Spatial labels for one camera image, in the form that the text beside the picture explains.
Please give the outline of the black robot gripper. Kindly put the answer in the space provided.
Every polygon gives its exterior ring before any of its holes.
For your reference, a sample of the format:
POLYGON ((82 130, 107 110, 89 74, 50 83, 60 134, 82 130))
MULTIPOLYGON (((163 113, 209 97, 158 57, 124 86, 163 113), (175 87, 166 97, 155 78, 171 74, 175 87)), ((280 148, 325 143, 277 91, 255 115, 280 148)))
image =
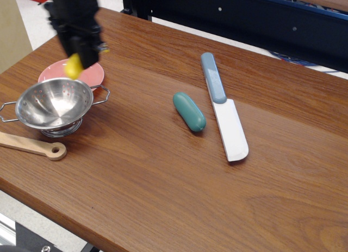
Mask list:
POLYGON ((77 53, 84 69, 97 63, 95 50, 103 43, 95 19, 97 0, 52 0, 45 3, 45 9, 67 57, 77 53))

